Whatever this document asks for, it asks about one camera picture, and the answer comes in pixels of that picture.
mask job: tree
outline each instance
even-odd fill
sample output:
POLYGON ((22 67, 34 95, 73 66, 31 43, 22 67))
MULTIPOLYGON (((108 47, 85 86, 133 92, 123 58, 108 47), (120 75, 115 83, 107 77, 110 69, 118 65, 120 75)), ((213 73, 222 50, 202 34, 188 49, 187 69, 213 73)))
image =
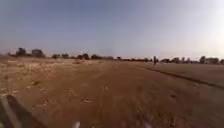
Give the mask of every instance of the tree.
POLYGON ((93 60, 99 60, 99 59, 102 59, 102 57, 99 56, 99 55, 93 54, 93 55, 91 56, 91 59, 93 59, 93 60))
POLYGON ((170 63, 170 59, 164 58, 164 59, 161 60, 161 62, 163 62, 163 63, 170 63))
POLYGON ((33 57, 38 57, 38 58, 40 58, 40 57, 45 57, 45 55, 44 55, 44 53, 42 52, 41 49, 33 49, 33 50, 31 51, 31 56, 33 56, 33 57))
POLYGON ((222 59, 222 60, 220 61, 220 63, 221 63, 221 64, 224 64, 224 59, 222 59))
POLYGON ((206 63, 206 57, 205 57, 205 56, 202 56, 202 57, 200 58, 199 62, 200 62, 201 64, 205 64, 205 63, 206 63))
POLYGON ((178 64, 180 62, 180 59, 178 57, 175 57, 171 60, 171 63, 176 63, 178 64))
POLYGON ((191 63, 191 59, 188 57, 186 63, 191 63))
POLYGON ((10 52, 6 53, 6 56, 12 56, 12 54, 10 52))
POLYGON ((65 53, 65 54, 61 54, 61 57, 64 58, 64 59, 68 59, 69 55, 67 53, 65 53))
POLYGON ((83 59, 83 56, 82 55, 78 55, 77 58, 78 59, 83 59))
POLYGON ((53 58, 53 59, 57 59, 57 58, 60 58, 60 54, 53 54, 52 56, 51 56, 51 58, 53 58))
POLYGON ((76 59, 76 57, 75 56, 71 56, 71 59, 76 59))
POLYGON ((89 60, 89 55, 87 53, 84 53, 82 56, 85 60, 89 60))
POLYGON ((122 58, 121 58, 121 57, 119 57, 119 56, 117 57, 117 59, 118 59, 118 60, 122 60, 122 58))
POLYGON ((16 56, 26 56, 26 50, 19 47, 18 51, 16 51, 16 56))
POLYGON ((209 63, 209 64, 218 64, 219 63, 219 59, 218 58, 207 58, 206 61, 209 63))
POLYGON ((185 63, 185 58, 184 57, 181 58, 181 63, 185 63))
POLYGON ((136 59, 135 58, 131 58, 131 61, 136 61, 136 59))
POLYGON ((145 62, 149 62, 149 59, 148 59, 148 58, 144 58, 144 61, 145 61, 145 62))

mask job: flat terrain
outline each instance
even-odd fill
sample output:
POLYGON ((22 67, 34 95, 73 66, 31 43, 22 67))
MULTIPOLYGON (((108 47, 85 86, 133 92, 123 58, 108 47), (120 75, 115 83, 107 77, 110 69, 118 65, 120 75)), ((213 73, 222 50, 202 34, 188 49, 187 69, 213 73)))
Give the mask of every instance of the flat terrain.
POLYGON ((222 128, 224 66, 0 60, 0 128, 222 128))

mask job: sky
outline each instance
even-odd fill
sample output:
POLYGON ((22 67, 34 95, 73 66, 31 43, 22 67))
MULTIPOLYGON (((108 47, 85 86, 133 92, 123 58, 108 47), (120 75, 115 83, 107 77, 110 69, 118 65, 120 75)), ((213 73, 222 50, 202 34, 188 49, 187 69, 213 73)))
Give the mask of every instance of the sky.
POLYGON ((223 0, 1 0, 0 53, 224 58, 223 0))

